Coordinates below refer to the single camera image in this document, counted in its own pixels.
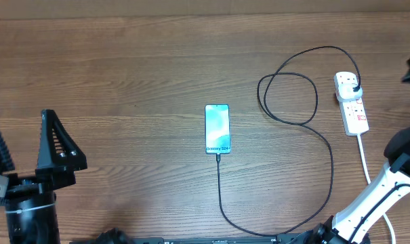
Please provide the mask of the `blue screen smartphone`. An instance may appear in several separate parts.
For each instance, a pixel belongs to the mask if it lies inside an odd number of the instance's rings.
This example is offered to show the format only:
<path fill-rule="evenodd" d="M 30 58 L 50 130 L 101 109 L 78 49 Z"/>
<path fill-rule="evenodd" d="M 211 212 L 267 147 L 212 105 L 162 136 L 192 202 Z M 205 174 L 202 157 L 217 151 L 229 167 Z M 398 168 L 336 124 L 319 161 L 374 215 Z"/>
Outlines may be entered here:
<path fill-rule="evenodd" d="M 207 154 L 229 154 L 230 109 L 227 104 L 205 106 L 205 152 Z"/>

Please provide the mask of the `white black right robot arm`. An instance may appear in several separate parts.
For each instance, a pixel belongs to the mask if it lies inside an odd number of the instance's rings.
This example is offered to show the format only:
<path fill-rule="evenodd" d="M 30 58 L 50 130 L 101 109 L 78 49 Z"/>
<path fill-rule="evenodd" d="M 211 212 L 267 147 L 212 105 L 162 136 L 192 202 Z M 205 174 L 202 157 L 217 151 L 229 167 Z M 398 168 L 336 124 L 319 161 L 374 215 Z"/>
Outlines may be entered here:
<path fill-rule="evenodd" d="M 345 133 L 360 140 L 369 131 L 358 72 L 335 74 L 335 94 Z M 367 187 L 345 209 L 319 224 L 309 243 L 368 243 L 369 229 L 405 195 L 410 193 L 410 127 L 399 131 L 387 144 L 386 161 Z"/>

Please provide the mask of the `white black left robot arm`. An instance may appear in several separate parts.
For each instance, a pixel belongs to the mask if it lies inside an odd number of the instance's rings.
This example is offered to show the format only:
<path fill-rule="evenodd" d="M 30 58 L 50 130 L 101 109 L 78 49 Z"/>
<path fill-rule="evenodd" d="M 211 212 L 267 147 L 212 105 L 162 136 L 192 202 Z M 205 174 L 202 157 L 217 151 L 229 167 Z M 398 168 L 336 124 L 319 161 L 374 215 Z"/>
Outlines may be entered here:
<path fill-rule="evenodd" d="M 34 174 L 19 176 L 14 169 L 0 132 L 0 206 L 5 208 L 10 243 L 59 243 L 55 191 L 75 184 L 75 172 L 87 169 L 87 159 L 54 110 L 41 112 Z"/>

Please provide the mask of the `white charger plug adapter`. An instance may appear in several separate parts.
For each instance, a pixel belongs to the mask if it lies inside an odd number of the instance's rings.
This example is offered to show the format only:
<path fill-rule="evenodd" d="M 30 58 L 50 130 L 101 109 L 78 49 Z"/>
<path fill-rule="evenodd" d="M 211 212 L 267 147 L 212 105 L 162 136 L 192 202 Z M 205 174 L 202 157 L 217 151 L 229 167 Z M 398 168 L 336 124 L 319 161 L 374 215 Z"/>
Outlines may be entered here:
<path fill-rule="evenodd" d="M 363 89 L 352 84 L 340 83 L 336 88 L 336 96 L 339 102 L 350 102 L 358 100 L 363 95 Z"/>

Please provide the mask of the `white power strip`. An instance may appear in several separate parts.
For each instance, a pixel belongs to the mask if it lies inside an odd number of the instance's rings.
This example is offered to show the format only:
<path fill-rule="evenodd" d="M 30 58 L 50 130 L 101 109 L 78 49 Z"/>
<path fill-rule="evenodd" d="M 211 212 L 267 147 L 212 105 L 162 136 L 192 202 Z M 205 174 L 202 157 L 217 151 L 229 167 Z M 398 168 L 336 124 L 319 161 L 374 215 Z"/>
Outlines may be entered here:
<path fill-rule="evenodd" d="M 357 76 L 351 72 L 338 72 L 334 75 L 335 90 L 342 84 L 358 85 Z M 369 130 L 362 98 L 350 102 L 339 102 L 344 130 L 347 136 L 361 135 Z"/>

